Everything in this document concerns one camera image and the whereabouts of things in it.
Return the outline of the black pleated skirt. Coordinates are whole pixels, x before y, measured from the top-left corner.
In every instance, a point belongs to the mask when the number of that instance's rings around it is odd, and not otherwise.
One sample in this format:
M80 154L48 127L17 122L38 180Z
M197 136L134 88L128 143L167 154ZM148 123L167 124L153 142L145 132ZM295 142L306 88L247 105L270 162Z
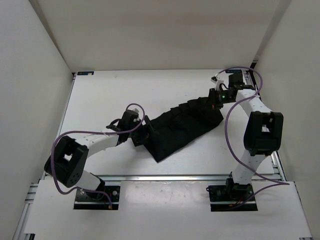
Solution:
M159 135L149 136L144 147L159 163L218 127L223 119L221 111L213 109L208 97L191 99L151 120Z

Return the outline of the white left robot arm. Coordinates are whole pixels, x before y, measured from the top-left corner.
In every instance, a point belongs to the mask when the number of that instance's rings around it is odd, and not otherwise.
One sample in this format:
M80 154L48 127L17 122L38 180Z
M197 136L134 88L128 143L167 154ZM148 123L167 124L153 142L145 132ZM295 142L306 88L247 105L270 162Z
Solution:
M108 148L116 147L128 139L136 146L149 142L158 131L152 126L148 116L139 118L136 109L127 109L121 118L113 120L100 134L85 131L85 136L74 139L68 133L54 144L54 151L44 165L44 171L55 181L67 188L75 187L93 201L111 198L105 192L105 182L93 173L84 170L86 161L92 155Z

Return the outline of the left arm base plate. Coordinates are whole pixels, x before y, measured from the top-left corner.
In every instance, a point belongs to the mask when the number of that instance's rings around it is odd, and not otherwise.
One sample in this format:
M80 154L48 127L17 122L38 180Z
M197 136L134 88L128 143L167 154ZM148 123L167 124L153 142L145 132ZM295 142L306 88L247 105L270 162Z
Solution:
M101 210L101 211L116 211L119 209L120 201L120 185L105 184L102 193L92 193L78 189L75 194L73 209L74 210Z

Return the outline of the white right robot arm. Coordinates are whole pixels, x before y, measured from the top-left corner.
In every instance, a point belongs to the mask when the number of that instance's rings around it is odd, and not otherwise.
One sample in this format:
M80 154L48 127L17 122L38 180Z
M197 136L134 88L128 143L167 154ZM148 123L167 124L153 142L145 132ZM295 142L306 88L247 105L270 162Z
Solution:
M261 101L257 90L246 85L241 73L233 73L225 85L217 75L211 78L215 88L209 92L214 109L224 104L241 106L248 116L243 137L245 151L237 158L237 167L230 173L224 185L209 186L210 197L215 202L246 199L253 194L252 177L260 164L281 146L284 116L274 112Z

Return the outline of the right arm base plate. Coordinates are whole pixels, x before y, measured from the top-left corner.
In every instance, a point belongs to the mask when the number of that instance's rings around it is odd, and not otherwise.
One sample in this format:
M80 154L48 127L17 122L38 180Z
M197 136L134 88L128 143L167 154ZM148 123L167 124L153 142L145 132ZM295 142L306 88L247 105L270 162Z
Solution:
M224 185L209 185L211 212L256 212L258 207L252 184L234 183L227 178Z

